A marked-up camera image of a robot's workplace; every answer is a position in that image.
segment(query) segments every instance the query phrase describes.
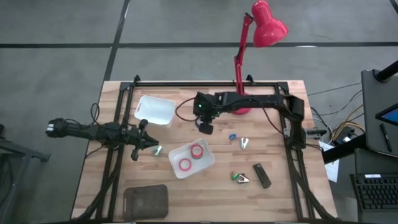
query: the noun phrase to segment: red desk lamp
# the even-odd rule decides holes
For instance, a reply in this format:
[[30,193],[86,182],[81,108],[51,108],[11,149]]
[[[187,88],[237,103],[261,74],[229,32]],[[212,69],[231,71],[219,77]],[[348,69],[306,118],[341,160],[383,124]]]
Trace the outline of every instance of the red desk lamp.
[[[235,75],[236,75],[236,91],[240,95],[245,95],[242,82],[242,64],[244,50],[246,49],[246,40],[250,24],[256,22],[256,30],[254,31],[253,44],[255,47],[267,47],[282,40],[288,33],[287,27],[283,22],[273,18],[268,2],[260,0],[253,4],[251,8],[253,16],[245,13],[243,18],[243,28],[241,34],[241,42],[239,44],[239,52],[234,57]],[[250,108],[243,108],[234,112],[234,114],[242,115],[250,111]]]

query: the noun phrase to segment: tape roll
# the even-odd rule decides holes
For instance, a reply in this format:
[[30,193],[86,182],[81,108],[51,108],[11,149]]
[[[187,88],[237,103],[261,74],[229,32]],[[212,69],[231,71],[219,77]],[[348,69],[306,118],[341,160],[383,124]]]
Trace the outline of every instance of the tape roll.
[[203,148],[199,144],[192,145],[191,156],[194,159],[200,159],[203,156]]
[[180,160],[179,166],[180,166],[180,170],[188,171],[191,169],[191,166],[192,166],[191,160],[186,159],[186,158],[182,159],[182,160]]

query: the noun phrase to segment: wooden tabletop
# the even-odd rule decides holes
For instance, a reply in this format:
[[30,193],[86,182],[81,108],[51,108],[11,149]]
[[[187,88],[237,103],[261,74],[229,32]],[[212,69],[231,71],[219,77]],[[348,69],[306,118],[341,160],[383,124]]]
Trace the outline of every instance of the wooden tabletop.
[[[313,128],[314,123],[303,81],[287,81],[290,93],[305,101],[304,128]],[[105,82],[99,106],[99,122],[113,120],[120,82]],[[197,91],[215,93],[235,91],[233,87],[135,87],[130,112],[130,123],[138,124],[134,112],[140,97],[150,95],[173,100],[176,105],[192,98]],[[274,94],[271,87],[246,87],[250,94]],[[274,109],[266,109],[271,121],[280,128],[279,114]],[[192,102],[186,103],[178,111],[181,116],[193,119]],[[159,140],[163,151],[160,157],[151,154],[151,148],[139,152],[137,162],[131,160],[132,146],[124,151],[114,221],[122,221],[123,192],[130,187],[165,184],[169,193],[168,222],[272,222],[296,221],[292,188],[287,168],[286,153],[282,135],[267,121],[261,109],[253,109],[248,114],[236,116],[222,114],[213,122],[212,135],[200,133],[193,123],[174,117],[169,129],[148,126],[147,132]],[[243,151],[238,141],[230,141],[228,136],[236,133],[249,138],[248,148]],[[209,168],[186,179],[177,179],[170,164],[168,153],[196,139],[203,138],[210,145],[216,162]],[[88,153],[100,146],[91,142]],[[329,213],[336,216],[335,204],[318,149],[308,147],[303,150],[308,181],[312,192]],[[102,149],[86,159],[80,179],[72,217],[79,216],[92,202],[101,186],[106,149]],[[253,165],[260,162],[269,176],[272,185],[263,189],[254,172]],[[245,173],[251,180],[248,184],[237,184],[231,180],[231,172]],[[108,211],[110,190],[104,204],[104,215]],[[305,199],[300,194],[303,209]]]

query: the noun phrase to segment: white plastic bin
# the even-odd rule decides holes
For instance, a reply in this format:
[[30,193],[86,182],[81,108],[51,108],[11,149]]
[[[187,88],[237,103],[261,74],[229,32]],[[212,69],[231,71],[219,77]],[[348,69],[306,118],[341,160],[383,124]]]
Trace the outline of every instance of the white plastic bin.
[[[199,144],[203,148],[203,155],[200,159],[194,159],[191,156],[191,147],[195,144]],[[197,173],[203,169],[214,164],[216,161],[212,151],[209,148],[208,143],[204,139],[198,139],[191,142],[190,144],[174,149],[169,153],[169,159],[172,164],[175,176],[179,179],[189,177],[190,175]],[[191,162],[191,168],[187,171],[183,171],[180,168],[180,161],[182,159],[188,159]]]
[[146,119],[150,124],[170,127],[173,121],[175,103],[172,100],[165,100],[153,96],[142,96],[139,99],[134,116],[139,119]]

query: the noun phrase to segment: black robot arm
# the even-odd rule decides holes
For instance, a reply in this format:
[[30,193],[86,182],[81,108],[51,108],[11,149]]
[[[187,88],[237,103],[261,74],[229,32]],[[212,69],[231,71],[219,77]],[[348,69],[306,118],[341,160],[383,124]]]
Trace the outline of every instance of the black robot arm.
[[139,127],[132,125],[122,126],[117,122],[109,122],[105,124],[82,125],[70,119],[57,118],[49,122],[46,134],[51,138],[63,138],[65,136],[73,136],[88,140],[99,141],[103,147],[110,149],[117,148],[120,145],[134,145],[131,158],[134,161],[138,159],[138,150],[147,147],[156,146],[158,140],[150,137],[146,132],[148,121],[143,119],[139,123]]
[[304,101],[293,95],[240,95],[236,92],[204,94],[198,92],[193,102],[193,114],[202,122],[199,131],[211,134],[211,122],[221,113],[241,108],[274,108],[290,121],[289,143],[293,148],[305,148]]

